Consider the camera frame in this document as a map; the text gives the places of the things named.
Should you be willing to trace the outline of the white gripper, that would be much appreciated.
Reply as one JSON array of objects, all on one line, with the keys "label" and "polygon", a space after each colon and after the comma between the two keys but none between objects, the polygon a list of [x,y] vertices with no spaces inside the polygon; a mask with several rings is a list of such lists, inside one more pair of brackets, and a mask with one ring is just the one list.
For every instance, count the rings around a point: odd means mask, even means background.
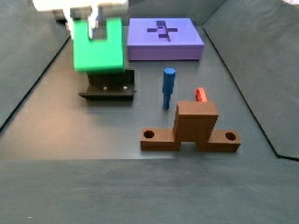
[{"label": "white gripper", "polygon": [[65,19],[73,39],[73,19],[88,19],[88,37],[98,27],[98,18],[117,17],[128,10],[128,0],[32,0],[37,11],[48,11],[57,21]]}]

